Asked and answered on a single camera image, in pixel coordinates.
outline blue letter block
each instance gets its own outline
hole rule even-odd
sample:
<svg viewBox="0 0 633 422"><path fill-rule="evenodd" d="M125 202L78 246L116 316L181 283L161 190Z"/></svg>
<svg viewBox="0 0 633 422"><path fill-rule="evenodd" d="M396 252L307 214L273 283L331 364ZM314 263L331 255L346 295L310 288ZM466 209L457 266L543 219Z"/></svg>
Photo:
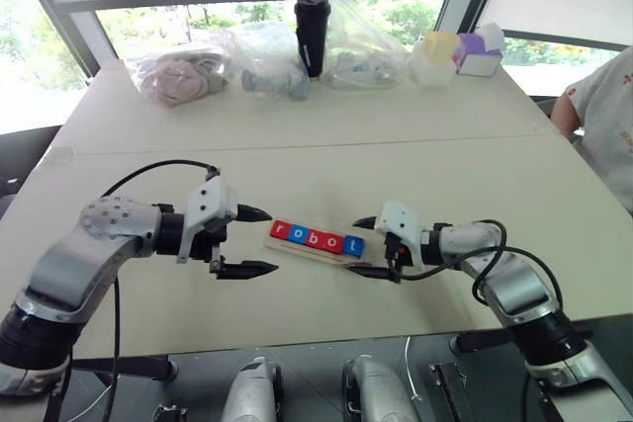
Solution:
<svg viewBox="0 0 633 422"><path fill-rule="evenodd" d="M360 257L365 247L365 239L358 236L345 236L343 242L343 254Z"/></svg>
<svg viewBox="0 0 633 422"><path fill-rule="evenodd" d="M297 226L293 224L290 228L290 234L288 234L287 240L296 242L297 244L306 244L308 239L308 232L310 230L303 226Z"/></svg>

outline person's arm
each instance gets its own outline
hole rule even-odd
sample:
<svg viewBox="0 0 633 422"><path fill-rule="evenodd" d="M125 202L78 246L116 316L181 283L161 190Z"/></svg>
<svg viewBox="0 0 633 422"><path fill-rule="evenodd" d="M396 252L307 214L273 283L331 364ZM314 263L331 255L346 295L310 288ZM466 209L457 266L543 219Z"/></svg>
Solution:
<svg viewBox="0 0 633 422"><path fill-rule="evenodd" d="M567 138L581 125L581 120L567 92L563 93L556 101L550 119L561 134Z"/></svg>

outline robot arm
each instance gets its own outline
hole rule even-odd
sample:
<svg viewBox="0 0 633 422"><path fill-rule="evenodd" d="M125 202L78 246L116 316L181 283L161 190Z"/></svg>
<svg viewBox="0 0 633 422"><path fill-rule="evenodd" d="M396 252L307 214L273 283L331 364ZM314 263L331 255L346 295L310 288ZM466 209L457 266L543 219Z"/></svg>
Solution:
<svg viewBox="0 0 633 422"><path fill-rule="evenodd" d="M220 255L232 220L270 219L238 205L220 173L191 193L185 214L108 196L90 203L68 235L46 251L0 326L0 395L46 392L120 267L157 254L210 263L219 279L250 279L277 269L265 262L227 264Z"/></svg>
<svg viewBox="0 0 633 422"><path fill-rule="evenodd" d="M374 228L385 235L385 257L390 266L388 269L367 265L348 268L365 277L394 282L404 278L403 266L428 270L432 269L429 266L450 265L477 279L489 267L501 245L501 232L494 224L436 224L429 229L421 224L414 211L397 202L386 202L378 217L364 218L355 224ZM575 391L597 383L602 385L600 398L604 400L609 395L611 402L619 405L613 412L618 414L616 417L633 415L631 394L593 345L576 331L532 266L517 252L511 252L520 250L505 249L497 264L488 269L479 291L499 322L511 332L525 358L527 371L541 385L548 400L559 412L568 410L569 394L573 397Z"/></svg>

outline clear plastic bag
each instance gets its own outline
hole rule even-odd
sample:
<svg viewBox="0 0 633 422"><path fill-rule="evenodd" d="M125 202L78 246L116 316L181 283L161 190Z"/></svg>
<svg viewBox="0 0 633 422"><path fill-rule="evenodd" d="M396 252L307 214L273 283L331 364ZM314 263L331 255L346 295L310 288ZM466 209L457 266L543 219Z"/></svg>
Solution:
<svg viewBox="0 0 633 422"><path fill-rule="evenodd" d="M176 49L129 61L128 70L143 96L171 107L222 91L233 54L232 37L223 32L196 49Z"/></svg>
<svg viewBox="0 0 633 422"><path fill-rule="evenodd" d="M355 0L328 0L331 5L321 79L337 89L383 89L406 77L407 51L380 32Z"/></svg>
<svg viewBox="0 0 633 422"><path fill-rule="evenodd" d="M235 41L232 81L265 97L306 99L308 73L298 54L295 33L282 22L230 28Z"/></svg>

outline black cable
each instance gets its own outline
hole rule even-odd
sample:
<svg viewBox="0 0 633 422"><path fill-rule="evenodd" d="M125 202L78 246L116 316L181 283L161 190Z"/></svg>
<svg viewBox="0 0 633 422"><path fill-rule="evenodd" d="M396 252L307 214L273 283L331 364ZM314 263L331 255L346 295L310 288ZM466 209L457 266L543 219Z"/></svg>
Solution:
<svg viewBox="0 0 633 422"><path fill-rule="evenodd" d="M527 422L527 391L530 388L531 380L532 375L529 372L525 372L523 387L521 388L521 422Z"/></svg>
<svg viewBox="0 0 633 422"><path fill-rule="evenodd" d="M498 249L495 252L495 256L493 257L493 260L490 262L488 266L484 268L482 273L479 276L477 276L477 278L473 282L473 286L471 287L471 293L473 294L473 298L479 303L485 306L488 306L488 303L486 302L486 300L479 295L479 288L482 286L482 283L484 282L484 279L486 278L486 276L490 273L490 271L498 263L499 259L503 255L503 248L505 247L505 244L507 243L507 230L505 229L505 226L503 224L501 224L499 221L496 221L494 219L484 219L480 222L493 224L496 227L498 227L498 229L501 231L501 240L500 240Z"/></svg>
<svg viewBox="0 0 633 422"><path fill-rule="evenodd" d="M450 261L445 262L444 264L441 264L431 269L430 271L425 271L419 274L403 274L402 272L396 269L396 267L394 266L393 260L388 260L387 264L389 265L389 268L392 270L392 272L396 274L398 277L400 277L403 281L421 281L422 279L428 279L429 277L434 276L435 274L438 274L442 271L445 271L446 269L450 269L452 267L458 266L469 257L479 256L480 254L486 254L487 252L493 252L496 250L498 250L498 246L481 247L479 249L475 249L473 251L467 252L466 254L457 256L456 258L451 259Z"/></svg>
<svg viewBox="0 0 633 422"><path fill-rule="evenodd" d="M212 171L215 169L214 166L209 165L208 163L203 163L203 162L197 162L195 160L185 160L185 159L175 159L175 160L163 160L160 162L155 162L155 163L150 163L149 165L145 165L142 168L139 168L138 170L136 170L135 172L132 172L130 175L128 175L127 177L122 178L121 180L119 180L117 183L115 183L112 187L110 187L108 189L108 191L106 193L104 193L102 195L102 197L107 197L109 195L112 195L114 192L116 192L119 188L121 188L123 185L125 185L129 180L131 180L134 177L137 177L138 175L140 175L141 173L145 173L148 170L151 170L153 168L158 168L158 167L163 167L165 165L192 165L194 167L201 167L206 169L208 172Z"/></svg>
<svg viewBox="0 0 633 422"><path fill-rule="evenodd" d="M563 309L563 292L561 291L561 286L558 283L558 280L556 279L556 276L554 276L554 273L552 272L552 270L547 266L547 264L545 264L540 258L538 258L537 256L535 256L534 254L532 254L529 251L526 251L525 249L521 249L519 247L500 247L500 246L491 246L491 247L482 247L480 249L475 249L473 251L467 252L466 254L462 254L460 256L457 256L454 259L451 259L448 262L445 262L444 264L437 266L433 269L431 269L430 271L425 271L422 272L420 274L403 274L402 272L398 271L396 269L396 267L394 266L394 262L391 259L387 260L387 264L389 266L389 268L391 269L391 271L396 274L398 277L400 277L403 281L421 281L423 279L427 279L431 276L434 276L435 274L438 274L442 271L445 271L446 269L458 266L459 264L461 264L464 260L470 258L470 257L474 257L474 256L478 256L480 254L486 254L488 252L493 252L493 251L508 251L508 252L514 252L516 254L521 254L529 259L531 259L532 261L534 261L534 263L540 267L543 272L545 272L545 274L547 274L548 279L550 280L551 284L552 284L552 288L554 289L554 294L556 295L556 300L558 301L558 304L560 305L561 309Z"/></svg>
<svg viewBox="0 0 633 422"><path fill-rule="evenodd" d="M144 167L139 168L138 170L132 172L130 175L125 176L117 183L115 183L112 187L110 187L102 197L108 197L116 192L119 188L125 185L132 178L137 177L138 175L152 170L154 168L163 167L165 165L192 165L194 167L200 167L207 170L207 173L211 173L216 170L213 165L209 165L208 163L197 162L195 160L186 160L186 159L174 159L174 160L162 160L160 162L150 163L149 165L145 165ZM102 421L108 422L110 420L110 416L112 414L112 409L115 403L115 396L117 392L117 384L119 381L119 356L121 353L121 290L119 287L119 278L115 277L113 282L115 288L115 349L114 355L112 358L112 371L111 371L111 387L110 394L108 394L108 404L106 405L106 411L104 412Z"/></svg>
<svg viewBox="0 0 633 422"><path fill-rule="evenodd" d="M113 285L115 288L115 351L112 357L110 393L108 394L106 410L101 419L102 422L108 422L110 420L112 408L115 405L117 384L119 382L119 355L121 354L121 290L119 288L119 278L115 277Z"/></svg>

